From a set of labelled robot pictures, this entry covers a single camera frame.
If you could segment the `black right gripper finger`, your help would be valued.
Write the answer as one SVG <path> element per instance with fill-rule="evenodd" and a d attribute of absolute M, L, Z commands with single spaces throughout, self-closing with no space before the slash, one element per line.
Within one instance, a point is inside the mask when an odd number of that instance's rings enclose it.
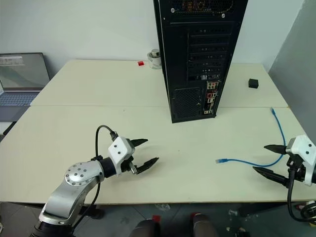
<path fill-rule="evenodd" d="M 264 148 L 277 154 L 287 154 L 285 145 L 266 145 Z"/>
<path fill-rule="evenodd" d="M 263 167 L 252 167 L 257 173 L 261 174 L 262 176 L 264 176 L 265 178 L 274 181 L 276 183 L 282 184 L 284 187 L 288 188 L 289 186 L 289 178 L 286 178 L 282 175 L 276 174 L 274 173 L 272 170 L 270 169 L 266 169 Z"/>

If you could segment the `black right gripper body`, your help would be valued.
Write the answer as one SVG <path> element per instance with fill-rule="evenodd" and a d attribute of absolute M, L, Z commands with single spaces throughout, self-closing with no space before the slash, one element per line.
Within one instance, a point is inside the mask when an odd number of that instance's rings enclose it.
<path fill-rule="evenodd" d="M 306 183 L 306 148 L 298 145 L 287 145 L 286 152 L 289 155 L 287 162 L 289 183 L 296 181 Z"/>

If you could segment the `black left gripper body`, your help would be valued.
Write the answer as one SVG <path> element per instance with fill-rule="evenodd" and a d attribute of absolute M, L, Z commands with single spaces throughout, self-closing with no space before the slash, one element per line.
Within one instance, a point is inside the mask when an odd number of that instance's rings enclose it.
<path fill-rule="evenodd" d="M 133 154 L 135 152 L 135 142 L 133 140 L 130 140 L 130 139 L 127 139 L 130 147 L 131 147 L 131 152 L 129 152 L 129 157 L 126 158 L 122 164 L 121 164 L 121 171 L 122 172 L 129 172 L 131 171 L 133 174 L 138 174 L 138 171 L 137 171 L 137 168 L 136 166 L 133 164 L 133 160 L 134 160 L 134 157 L 133 157 Z"/>

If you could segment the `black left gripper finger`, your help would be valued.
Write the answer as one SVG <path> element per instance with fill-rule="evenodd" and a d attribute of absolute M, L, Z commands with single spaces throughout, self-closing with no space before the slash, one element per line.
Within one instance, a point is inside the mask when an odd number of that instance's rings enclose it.
<path fill-rule="evenodd" d="M 149 161 L 145 162 L 142 166 L 136 167 L 137 174 L 140 174 L 151 168 L 158 161 L 158 159 L 159 158 L 152 158 Z"/>
<path fill-rule="evenodd" d="M 131 143 L 132 147 L 134 147 L 134 148 L 140 146 L 141 144 L 143 144 L 145 142 L 148 142 L 148 139 L 133 139 L 133 140 L 130 140 L 130 143 Z"/>

